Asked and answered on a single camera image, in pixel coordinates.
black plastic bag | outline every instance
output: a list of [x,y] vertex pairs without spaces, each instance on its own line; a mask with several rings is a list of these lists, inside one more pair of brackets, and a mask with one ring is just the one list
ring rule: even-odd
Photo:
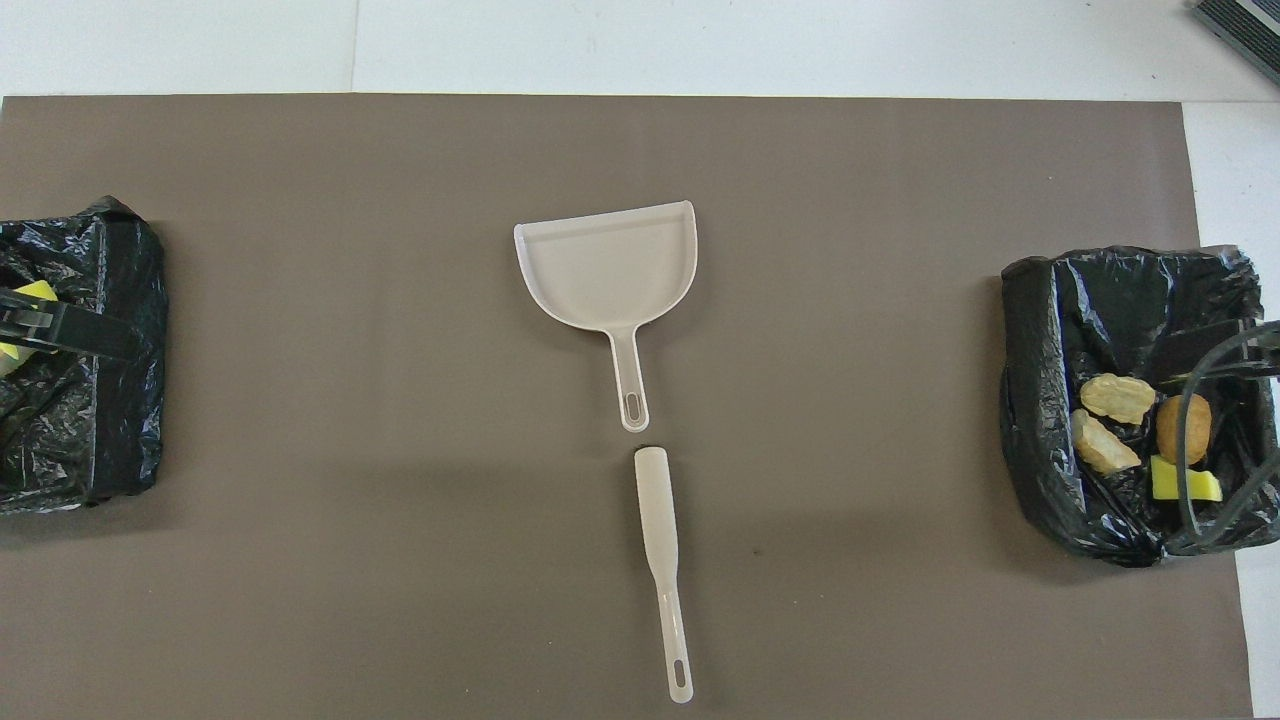
[[0,378],[0,514],[95,505],[156,480],[169,300],[164,251],[114,197],[70,218],[0,223],[0,287],[47,281],[59,301],[132,325],[129,360],[36,352]]
[[[1143,459],[1138,468],[1101,477],[1071,446],[1069,415],[1080,407],[1079,389],[1089,378],[1115,373],[1156,384],[1162,378],[1151,370],[1161,338],[1224,320],[1262,319],[1258,277],[1247,258],[1234,247],[1108,247],[1053,260],[1028,258],[1001,278],[1001,439],[1018,501],[1033,525],[1073,553],[1129,568],[1280,537],[1280,480],[1271,478],[1221,538],[1207,547],[1187,542],[1178,503],[1151,497],[1155,413],[1139,427],[1103,420]],[[1219,415],[1207,466],[1230,497],[1251,468],[1276,450],[1271,386],[1224,378],[1197,392],[1211,395]],[[1206,521],[1220,510],[1211,502],[1196,506]]]

brown table surface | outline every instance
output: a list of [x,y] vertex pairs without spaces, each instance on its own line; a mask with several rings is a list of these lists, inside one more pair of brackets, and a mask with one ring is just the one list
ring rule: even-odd
[[[1174,104],[5,100],[0,217],[168,246],[151,492],[0,519],[9,717],[1249,715],[1230,556],[1020,516],[996,275],[1197,245]],[[673,200],[689,296],[543,314],[517,222]],[[631,454],[668,448],[696,696],[667,698]]]

dustpan pan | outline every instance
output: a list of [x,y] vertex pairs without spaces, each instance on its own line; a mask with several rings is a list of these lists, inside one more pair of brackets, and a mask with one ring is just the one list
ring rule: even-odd
[[671,202],[516,225],[529,292],[548,315],[602,332],[613,348],[622,427],[649,427],[636,329],[676,306],[694,282],[694,206]]

